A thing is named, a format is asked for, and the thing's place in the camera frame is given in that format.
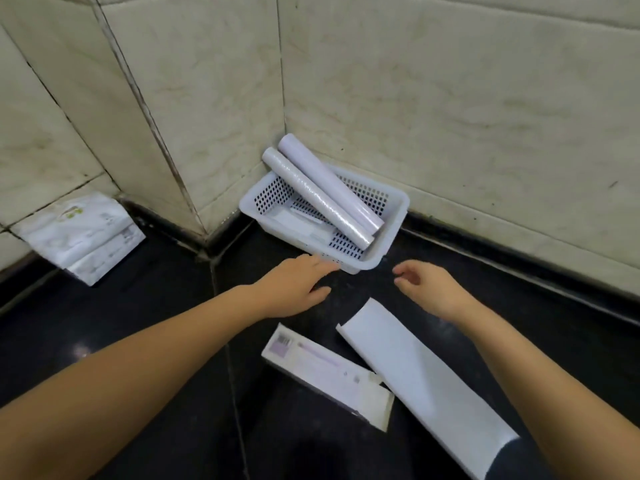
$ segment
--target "glossy black floor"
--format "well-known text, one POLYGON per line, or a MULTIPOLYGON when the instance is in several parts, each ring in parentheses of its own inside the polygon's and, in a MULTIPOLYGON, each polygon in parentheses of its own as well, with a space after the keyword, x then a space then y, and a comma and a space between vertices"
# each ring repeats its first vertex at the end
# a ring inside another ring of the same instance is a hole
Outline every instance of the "glossy black floor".
MULTIPOLYGON (((197 262, 190 251, 149 229, 145 233, 148 240, 93 289, 60 274, 0 317, 0 403, 83 354, 212 297, 209 263, 197 262)), ((254 282, 297 254, 252 226, 216 267, 216 288, 254 282)), ((375 270, 330 275, 324 281, 333 291, 324 303, 281 322, 364 365, 335 326, 368 298, 379 300, 521 434, 523 439, 503 449, 487 478, 552 478, 473 345, 393 286, 390 270, 407 258, 448 268, 640 425, 640 329, 406 233, 398 235, 375 270)), ((467 478, 399 401, 382 433, 265 364, 260 352, 277 323, 263 321, 236 336, 97 477, 467 478)))

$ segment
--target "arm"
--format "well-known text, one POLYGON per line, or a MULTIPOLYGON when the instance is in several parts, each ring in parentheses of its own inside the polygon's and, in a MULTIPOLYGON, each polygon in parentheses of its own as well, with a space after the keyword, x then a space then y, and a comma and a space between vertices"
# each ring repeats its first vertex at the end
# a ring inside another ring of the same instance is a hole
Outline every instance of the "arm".
POLYGON ((312 291, 336 263, 302 255, 120 340, 50 377, 0 410, 7 479, 85 479, 135 437, 229 339, 265 317, 320 303, 312 291))
POLYGON ((396 286, 473 341, 554 471, 565 479, 640 478, 640 429, 482 305, 441 267, 405 261, 396 286))

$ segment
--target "roll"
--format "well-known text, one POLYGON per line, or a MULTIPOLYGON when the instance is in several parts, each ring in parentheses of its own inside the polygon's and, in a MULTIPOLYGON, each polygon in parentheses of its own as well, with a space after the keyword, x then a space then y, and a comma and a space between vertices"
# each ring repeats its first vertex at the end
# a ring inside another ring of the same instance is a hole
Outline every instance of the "roll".
POLYGON ((267 148, 262 160, 357 247, 365 250, 371 245, 373 236, 282 153, 275 148, 267 148))
POLYGON ((373 235, 382 227, 384 221, 292 133, 280 140, 278 149, 313 183, 345 209, 367 233, 373 235))

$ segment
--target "forearm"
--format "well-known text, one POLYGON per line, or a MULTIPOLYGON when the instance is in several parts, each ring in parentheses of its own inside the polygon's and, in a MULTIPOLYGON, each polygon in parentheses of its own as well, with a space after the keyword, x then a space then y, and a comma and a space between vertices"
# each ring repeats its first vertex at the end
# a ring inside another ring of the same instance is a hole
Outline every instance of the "forearm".
POLYGON ((475 343, 556 473, 640 478, 640 430, 487 307, 452 319, 475 343))
POLYGON ((60 371, 0 410, 6 478, 84 479, 229 339, 260 316, 237 287, 60 371))

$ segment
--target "right arm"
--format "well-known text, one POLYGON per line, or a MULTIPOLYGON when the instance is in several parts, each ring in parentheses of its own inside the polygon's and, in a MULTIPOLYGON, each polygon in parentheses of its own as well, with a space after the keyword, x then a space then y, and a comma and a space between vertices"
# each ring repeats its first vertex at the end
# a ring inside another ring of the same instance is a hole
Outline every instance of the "right arm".
POLYGON ((405 261, 400 290, 455 324, 482 355, 560 478, 640 479, 640 429, 589 391, 443 268, 405 261))

